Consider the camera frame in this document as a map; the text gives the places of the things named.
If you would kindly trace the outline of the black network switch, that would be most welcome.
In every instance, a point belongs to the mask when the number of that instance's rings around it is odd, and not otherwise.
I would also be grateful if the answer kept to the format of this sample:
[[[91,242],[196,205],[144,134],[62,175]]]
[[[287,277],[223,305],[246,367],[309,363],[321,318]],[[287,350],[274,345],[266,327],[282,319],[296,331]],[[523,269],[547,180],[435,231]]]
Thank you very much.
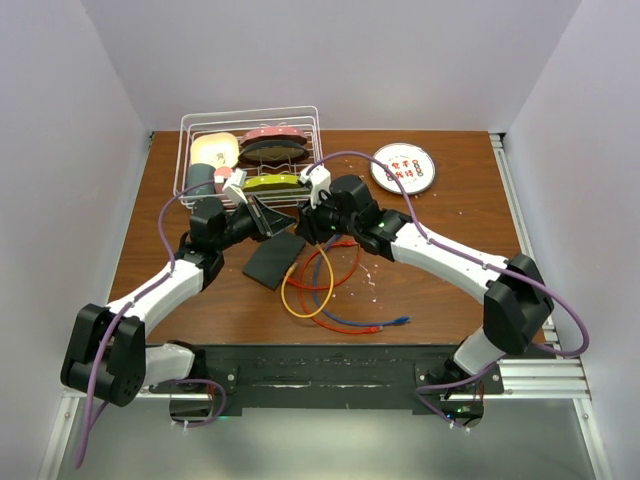
[[[260,244],[245,264],[242,273],[259,285],[275,291],[304,246],[305,240],[302,237],[283,231]]]

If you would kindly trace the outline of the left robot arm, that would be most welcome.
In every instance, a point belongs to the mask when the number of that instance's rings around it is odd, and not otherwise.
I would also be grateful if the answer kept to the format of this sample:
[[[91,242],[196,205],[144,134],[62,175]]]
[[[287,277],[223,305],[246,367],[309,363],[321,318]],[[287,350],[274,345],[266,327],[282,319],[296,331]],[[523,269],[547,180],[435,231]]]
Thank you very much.
[[[148,335],[214,281],[226,249],[246,239],[269,240],[295,222],[255,197],[232,213],[217,198],[198,201],[188,232],[158,274],[106,306],[80,309],[61,368],[62,384],[119,407],[141,388],[168,381],[185,392],[200,390],[207,368],[195,348],[179,342],[150,347]]]

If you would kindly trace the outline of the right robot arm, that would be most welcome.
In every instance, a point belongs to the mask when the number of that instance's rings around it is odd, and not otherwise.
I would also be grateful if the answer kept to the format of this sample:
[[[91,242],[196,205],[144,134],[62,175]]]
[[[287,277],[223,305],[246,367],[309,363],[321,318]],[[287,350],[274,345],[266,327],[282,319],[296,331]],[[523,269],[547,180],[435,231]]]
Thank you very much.
[[[311,244],[349,235],[371,255],[431,273],[465,291],[483,307],[483,323],[446,361],[441,381],[459,393],[481,380],[481,371],[505,355],[520,355],[551,315],[534,260],[486,254],[438,235],[413,217],[383,209],[355,175],[333,179],[321,167],[302,174],[310,197],[299,206],[297,235]]]

